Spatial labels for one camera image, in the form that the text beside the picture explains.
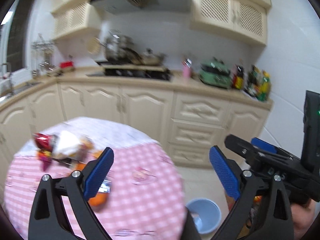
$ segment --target blue bucket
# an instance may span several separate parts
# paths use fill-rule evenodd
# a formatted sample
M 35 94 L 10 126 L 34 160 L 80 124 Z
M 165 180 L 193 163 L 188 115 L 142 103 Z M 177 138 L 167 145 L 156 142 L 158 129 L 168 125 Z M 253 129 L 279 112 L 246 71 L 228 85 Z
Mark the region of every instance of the blue bucket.
M 196 198 L 186 204 L 190 210 L 193 221 L 199 234 L 208 234 L 221 222 L 221 211 L 219 206 L 207 198 Z

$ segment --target tablecloth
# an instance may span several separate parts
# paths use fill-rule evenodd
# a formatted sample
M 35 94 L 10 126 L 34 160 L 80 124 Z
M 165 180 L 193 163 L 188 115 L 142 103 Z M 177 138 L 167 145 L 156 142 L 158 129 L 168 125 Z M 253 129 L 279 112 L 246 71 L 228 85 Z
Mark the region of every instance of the tablecloth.
M 186 216 L 182 181 L 158 142 L 132 127 L 88 117 L 60 123 L 44 133 L 62 130 L 89 136 L 95 150 L 107 146 L 114 150 L 108 174 L 112 180 L 110 198 L 95 211 L 112 239 L 179 239 Z M 70 174 L 70 169 L 56 162 L 42 172 L 35 152 L 34 143 L 27 142 L 15 155 L 5 183 L 4 203 L 10 221 L 24 239 L 28 239 L 30 211 L 41 177 L 45 173 L 53 178 Z M 139 172 L 148 175 L 144 181 L 136 179 Z M 63 202 L 74 233 L 85 238 L 68 198 L 63 197 Z

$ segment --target faucet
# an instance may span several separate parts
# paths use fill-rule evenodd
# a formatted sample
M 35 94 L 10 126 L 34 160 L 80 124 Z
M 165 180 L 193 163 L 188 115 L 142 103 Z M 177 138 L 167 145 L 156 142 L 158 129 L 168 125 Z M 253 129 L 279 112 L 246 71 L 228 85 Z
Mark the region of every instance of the faucet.
M 3 72 L 3 66 L 7 66 L 7 72 L 9 72 L 9 75 L 8 75 L 8 79 L 9 79 L 9 93 L 13 96 L 13 83 L 12 83 L 12 68 L 11 68 L 11 64 L 9 62 L 7 63 L 3 63 L 1 65 L 1 78 L 4 79 L 4 72 Z

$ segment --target human hand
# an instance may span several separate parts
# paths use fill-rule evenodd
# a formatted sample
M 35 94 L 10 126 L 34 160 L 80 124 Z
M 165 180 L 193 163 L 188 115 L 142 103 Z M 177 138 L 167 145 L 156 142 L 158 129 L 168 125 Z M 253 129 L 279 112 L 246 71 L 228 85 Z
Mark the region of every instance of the human hand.
M 315 215 L 316 202 L 312 199 L 304 205 L 291 204 L 294 240 L 299 240 L 309 229 Z

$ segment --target kitchen sink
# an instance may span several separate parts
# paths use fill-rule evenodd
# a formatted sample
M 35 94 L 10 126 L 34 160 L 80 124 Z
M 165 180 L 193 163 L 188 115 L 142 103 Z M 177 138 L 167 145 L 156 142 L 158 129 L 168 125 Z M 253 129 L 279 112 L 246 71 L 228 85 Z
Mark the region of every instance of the kitchen sink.
M 25 90 L 27 90 L 27 89 L 29 89 L 31 87 L 34 87 L 36 85 L 41 84 L 41 83 L 43 83 L 43 82 L 39 82 L 39 81 L 38 82 L 25 82 L 23 84 L 23 86 L 21 86 L 21 87 L 19 87 L 17 89 L 14 89 L 13 90 L 13 94 L 8 93 L 8 94 L 0 97 L 0 103 L 3 103 L 4 101 L 6 101 L 7 99 L 11 98 L 12 96 L 17 95 L 17 94 L 19 94 L 19 93 L 21 93 L 21 92 L 23 92 L 23 91 L 25 91 Z

